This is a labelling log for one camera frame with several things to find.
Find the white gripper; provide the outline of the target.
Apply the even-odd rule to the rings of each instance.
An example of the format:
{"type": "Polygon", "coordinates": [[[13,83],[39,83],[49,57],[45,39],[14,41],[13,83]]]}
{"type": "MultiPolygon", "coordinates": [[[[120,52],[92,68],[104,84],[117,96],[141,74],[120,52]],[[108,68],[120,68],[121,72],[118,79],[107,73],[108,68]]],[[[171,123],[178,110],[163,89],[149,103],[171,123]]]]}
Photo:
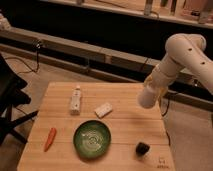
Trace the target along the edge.
{"type": "Polygon", "coordinates": [[[177,66],[159,63],[144,80],[144,86],[166,88],[174,82],[177,75],[177,66]]]}

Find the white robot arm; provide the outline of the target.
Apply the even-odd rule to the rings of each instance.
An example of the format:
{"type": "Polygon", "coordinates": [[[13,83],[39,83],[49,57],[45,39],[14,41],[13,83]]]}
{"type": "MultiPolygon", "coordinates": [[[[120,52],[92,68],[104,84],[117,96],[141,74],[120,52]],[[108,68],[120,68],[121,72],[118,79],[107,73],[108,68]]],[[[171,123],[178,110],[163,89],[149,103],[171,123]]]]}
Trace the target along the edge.
{"type": "Polygon", "coordinates": [[[166,54],[149,75],[144,86],[151,91],[171,85],[179,72],[188,69],[213,94],[213,61],[203,50],[206,40],[200,34],[175,34],[165,43],[166,54]]]}

